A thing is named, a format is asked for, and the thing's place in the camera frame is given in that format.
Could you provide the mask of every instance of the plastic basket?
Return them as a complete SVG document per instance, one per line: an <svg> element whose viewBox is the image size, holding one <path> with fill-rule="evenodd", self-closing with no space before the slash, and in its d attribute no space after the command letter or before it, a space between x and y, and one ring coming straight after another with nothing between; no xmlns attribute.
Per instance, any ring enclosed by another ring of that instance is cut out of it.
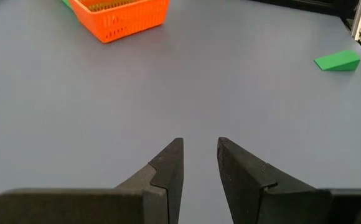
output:
<svg viewBox="0 0 361 224"><path fill-rule="evenodd" d="M169 0L69 0L78 20L103 43L161 25Z"/></svg>

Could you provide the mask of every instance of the basket rim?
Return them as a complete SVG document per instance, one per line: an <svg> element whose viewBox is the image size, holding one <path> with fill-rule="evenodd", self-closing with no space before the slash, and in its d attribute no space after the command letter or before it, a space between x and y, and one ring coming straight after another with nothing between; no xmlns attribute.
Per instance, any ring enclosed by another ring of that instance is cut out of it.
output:
<svg viewBox="0 0 361 224"><path fill-rule="evenodd" d="M86 12L89 13L89 14L101 14L101 13L105 13L105 12L110 12L110 11L115 11L115 10L118 10L118 9L122 9L122 8L124 8L124 7L129 7L129 6L132 6L132 5L134 5L134 4L139 4L139 3L142 3L142 2L148 2L148 1L153 1L153 0L140 0L140 1L132 2L132 3L129 3L129 4L122 5L122 6L117 6L117 7L111 8L111 9L100 10L100 11L98 11L98 12L91 12L91 10L89 10L89 8L87 8L86 6L84 6L79 0L69 0L69 1L74 1L74 2L77 3L84 11L86 11Z"/></svg>

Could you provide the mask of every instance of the gray table surface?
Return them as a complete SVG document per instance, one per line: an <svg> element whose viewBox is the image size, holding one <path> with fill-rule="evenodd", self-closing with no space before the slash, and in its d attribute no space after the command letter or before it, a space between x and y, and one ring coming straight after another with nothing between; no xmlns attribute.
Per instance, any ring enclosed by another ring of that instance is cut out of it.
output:
<svg viewBox="0 0 361 224"><path fill-rule="evenodd" d="M219 136L314 187L361 187L361 47L337 17L172 0L163 26L101 44L60 1L0 0L0 192L114 187L185 140L180 223L231 223Z"/></svg>

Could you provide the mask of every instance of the green block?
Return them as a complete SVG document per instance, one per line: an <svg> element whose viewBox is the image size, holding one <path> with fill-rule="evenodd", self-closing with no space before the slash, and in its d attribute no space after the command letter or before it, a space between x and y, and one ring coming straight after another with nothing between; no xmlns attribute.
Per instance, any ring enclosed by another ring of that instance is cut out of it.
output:
<svg viewBox="0 0 361 224"><path fill-rule="evenodd" d="M68 2L68 0L62 0L68 7L70 7L71 8L71 5L70 5L70 3Z"/></svg>
<svg viewBox="0 0 361 224"><path fill-rule="evenodd" d="M317 58L315 62L323 71L354 71L359 65L360 57L353 50L344 50Z"/></svg>

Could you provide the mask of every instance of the green object in basket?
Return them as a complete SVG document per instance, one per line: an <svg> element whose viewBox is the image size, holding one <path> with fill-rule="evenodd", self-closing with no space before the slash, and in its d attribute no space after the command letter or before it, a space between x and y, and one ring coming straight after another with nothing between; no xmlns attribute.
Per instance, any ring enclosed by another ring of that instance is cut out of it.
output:
<svg viewBox="0 0 361 224"><path fill-rule="evenodd" d="M68 2L68 0L62 0L68 7L70 7L70 9L71 9L71 5L70 5L70 3Z"/></svg>

